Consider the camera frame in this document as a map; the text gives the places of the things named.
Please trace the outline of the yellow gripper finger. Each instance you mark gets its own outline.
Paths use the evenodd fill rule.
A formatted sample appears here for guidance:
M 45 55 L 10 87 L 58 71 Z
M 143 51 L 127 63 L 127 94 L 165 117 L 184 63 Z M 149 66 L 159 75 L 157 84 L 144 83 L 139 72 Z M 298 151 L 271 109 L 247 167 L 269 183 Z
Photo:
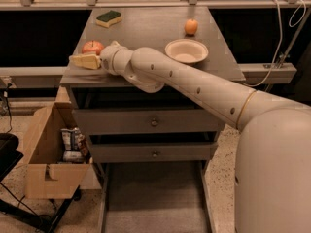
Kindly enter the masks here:
M 77 54 L 69 57 L 71 63 L 77 67 L 96 70 L 100 67 L 100 59 L 96 54 Z

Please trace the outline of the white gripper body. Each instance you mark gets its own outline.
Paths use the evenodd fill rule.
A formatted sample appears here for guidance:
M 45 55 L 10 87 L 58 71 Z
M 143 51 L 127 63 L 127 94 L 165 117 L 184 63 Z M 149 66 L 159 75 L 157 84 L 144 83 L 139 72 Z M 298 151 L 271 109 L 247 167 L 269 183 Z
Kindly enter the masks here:
M 132 50 L 113 41 L 100 52 L 101 67 L 115 76 L 132 77 L 134 74 L 131 66 L 132 54 Z

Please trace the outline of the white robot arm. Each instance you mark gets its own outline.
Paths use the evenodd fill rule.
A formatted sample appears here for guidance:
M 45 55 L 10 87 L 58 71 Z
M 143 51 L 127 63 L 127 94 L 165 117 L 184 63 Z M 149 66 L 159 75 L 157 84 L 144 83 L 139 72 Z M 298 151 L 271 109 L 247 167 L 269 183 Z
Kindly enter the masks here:
M 113 42 L 76 54 L 76 66 L 122 76 L 154 93 L 169 85 L 236 128 L 236 233 L 311 233 L 311 107 Z

